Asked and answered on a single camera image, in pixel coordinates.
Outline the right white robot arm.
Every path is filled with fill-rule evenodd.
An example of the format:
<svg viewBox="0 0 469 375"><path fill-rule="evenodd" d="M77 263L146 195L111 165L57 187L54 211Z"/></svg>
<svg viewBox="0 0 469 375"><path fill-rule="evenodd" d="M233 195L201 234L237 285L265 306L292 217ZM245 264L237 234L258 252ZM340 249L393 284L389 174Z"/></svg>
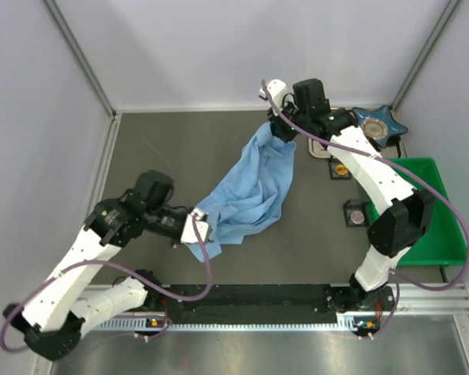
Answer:
<svg viewBox="0 0 469 375"><path fill-rule="evenodd" d="M260 97L270 103L271 132L284 142L297 134L322 139L373 203L378 218L368 227L370 247L344 291L329 306L344 313L370 305L388 283L399 260L427 233L435 205L427 190L403 179L375 150L352 113L332 109L318 79L287 87L281 80L263 82Z"/></svg>

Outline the light blue shirt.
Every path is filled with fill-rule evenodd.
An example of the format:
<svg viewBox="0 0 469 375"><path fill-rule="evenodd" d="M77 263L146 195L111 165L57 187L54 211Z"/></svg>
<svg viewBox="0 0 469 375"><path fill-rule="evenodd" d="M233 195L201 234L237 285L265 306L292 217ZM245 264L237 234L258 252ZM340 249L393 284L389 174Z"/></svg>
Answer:
<svg viewBox="0 0 469 375"><path fill-rule="evenodd" d="M240 245L279 221L293 181L295 149L295 142L283 142L264 123L226 176L197 204L211 227L209 258L220 255L222 245Z"/></svg>

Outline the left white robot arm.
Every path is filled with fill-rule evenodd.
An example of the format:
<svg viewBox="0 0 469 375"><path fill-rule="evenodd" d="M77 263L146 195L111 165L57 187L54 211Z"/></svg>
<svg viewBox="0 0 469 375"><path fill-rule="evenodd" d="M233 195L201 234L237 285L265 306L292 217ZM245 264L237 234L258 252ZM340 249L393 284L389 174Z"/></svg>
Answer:
<svg viewBox="0 0 469 375"><path fill-rule="evenodd" d="M169 238L174 245L197 244L204 252L211 227L198 207L173 207L174 182L155 170L142 173L135 185L118 198L95 205L74 243L48 276L23 302L3 311L0 345L6 352L8 327L23 335L28 349L48 361L68 356L81 339L100 324L128 310L152 308L164 297L179 302L198 301L209 293L209 283L197 295L177 295L145 270L130 270L110 260L145 231Z"/></svg>

